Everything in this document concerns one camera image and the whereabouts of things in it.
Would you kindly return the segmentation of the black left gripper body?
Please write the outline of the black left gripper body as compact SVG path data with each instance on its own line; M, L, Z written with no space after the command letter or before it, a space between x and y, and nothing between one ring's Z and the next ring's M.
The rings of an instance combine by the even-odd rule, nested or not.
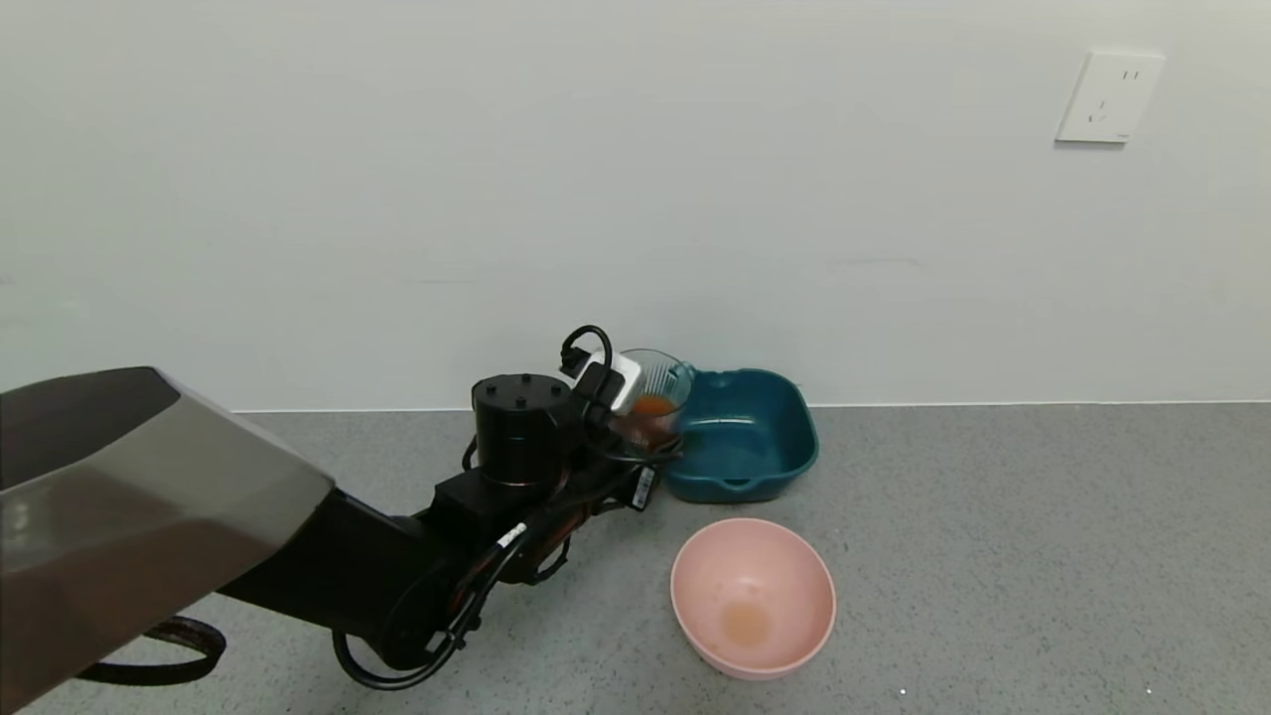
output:
M658 469L651 465L634 466L627 478L622 478L616 489L605 500L605 508L630 508L632 511L644 511L655 489L661 484Z

